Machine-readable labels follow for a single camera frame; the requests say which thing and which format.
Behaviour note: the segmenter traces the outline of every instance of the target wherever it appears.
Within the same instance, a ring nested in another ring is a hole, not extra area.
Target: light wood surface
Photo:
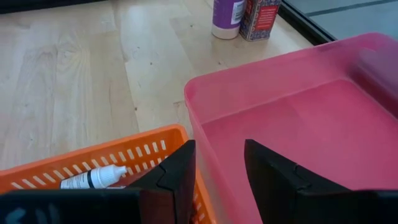
[[[280,17],[268,41],[217,39],[212,4],[115,0],[0,15],[0,169],[166,124],[192,137],[189,79],[311,46]]]

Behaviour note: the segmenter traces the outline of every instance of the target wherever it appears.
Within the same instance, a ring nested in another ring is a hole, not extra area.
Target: small cardboard box
[[[282,0],[247,0],[239,33],[248,41],[268,39]]]

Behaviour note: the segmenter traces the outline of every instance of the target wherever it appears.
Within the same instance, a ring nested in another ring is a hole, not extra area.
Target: pink plastic tray
[[[364,49],[390,45],[396,43],[384,35],[366,34],[189,81],[195,139],[234,223],[261,223],[245,139],[350,189],[398,189],[398,121],[388,110],[398,107],[396,99],[351,78],[366,68]]]

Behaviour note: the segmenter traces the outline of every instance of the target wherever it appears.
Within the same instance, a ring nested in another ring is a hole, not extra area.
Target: white tube
[[[61,181],[61,189],[105,189],[119,181],[127,172],[126,166],[110,165],[92,169],[88,172]]]

